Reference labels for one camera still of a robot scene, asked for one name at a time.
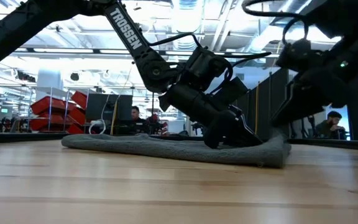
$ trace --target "person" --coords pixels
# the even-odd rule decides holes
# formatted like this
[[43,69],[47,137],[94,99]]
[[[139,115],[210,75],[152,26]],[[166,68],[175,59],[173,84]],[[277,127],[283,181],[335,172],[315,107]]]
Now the person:
[[333,132],[338,130],[345,130],[344,127],[338,126],[342,115],[336,111],[331,111],[327,115],[327,120],[319,123],[316,126],[316,132],[319,137],[322,138],[333,138]]
[[136,123],[144,123],[145,119],[139,117],[139,108],[137,106],[132,107],[132,120]]

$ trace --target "gray towel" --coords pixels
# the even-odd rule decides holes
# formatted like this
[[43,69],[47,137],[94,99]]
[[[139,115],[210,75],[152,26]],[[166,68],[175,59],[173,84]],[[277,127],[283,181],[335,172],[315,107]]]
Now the gray towel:
[[77,134],[64,137],[62,145],[92,151],[273,168],[284,167],[291,149],[285,143],[285,138],[277,132],[269,141],[259,146],[222,145],[219,149],[211,149],[202,141],[169,141],[151,138],[146,134],[123,137]]

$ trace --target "ceiling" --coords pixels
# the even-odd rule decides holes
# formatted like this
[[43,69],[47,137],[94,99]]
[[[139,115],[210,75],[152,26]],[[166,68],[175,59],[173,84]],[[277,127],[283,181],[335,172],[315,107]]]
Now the ceiling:
[[[20,1],[23,0],[0,0],[0,20],[14,10]],[[272,26],[273,18],[245,14],[240,7],[242,0],[122,2],[133,21],[140,24],[149,42],[166,39],[178,32],[194,32],[201,45],[215,52],[273,52],[274,56],[267,60],[256,60],[246,65],[245,68],[257,67],[252,68],[253,78],[247,78],[245,68],[238,68],[245,73],[244,83],[251,88],[268,75],[266,68],[271,69],[282,48],[279,42],[272,43],[281,39],[282,26],[279,23]],[[258,11],[301,12],[310,2],[274,1],[252,7]],[[287,39],[296,40],[302,36],[303,29],[296,26],[287,34]],[[329,40],[315,27],[310,29],[308,38],[313,41],[312,47],[320,50],[330,49],[339,40]],[[139,101],[143,101],[152,93],[144,89],[139,71],[131,64],[132,58],[125,49],[105,17],[79,15],[67,21],[54,22],[1,61],[0,86],[4,87],[0,90],[3,92],[0,96],[29,100],[30,88],[18,85],[35,83],[16,79],[17,71],[37,79],[41,68],[53,68],[61,72],[65,86],[105,86],[106,91],[121,91],[122,94],[134,91]],[[191,39],[185,38],[154,49],[164,52],[165,60],[177,62],[188,58],[194,44]],[[70,78],[73,72],[80,74],[76,82]],[[130,86],[135,86],[135,90],[129,89]]]

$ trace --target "wood grain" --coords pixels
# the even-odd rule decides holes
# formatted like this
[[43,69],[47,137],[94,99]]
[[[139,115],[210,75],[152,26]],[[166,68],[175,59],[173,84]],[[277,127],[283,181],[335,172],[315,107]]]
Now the wood grain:
[[358,223],[358,151],[293,146],[285,169],[0,144],[0,223]]

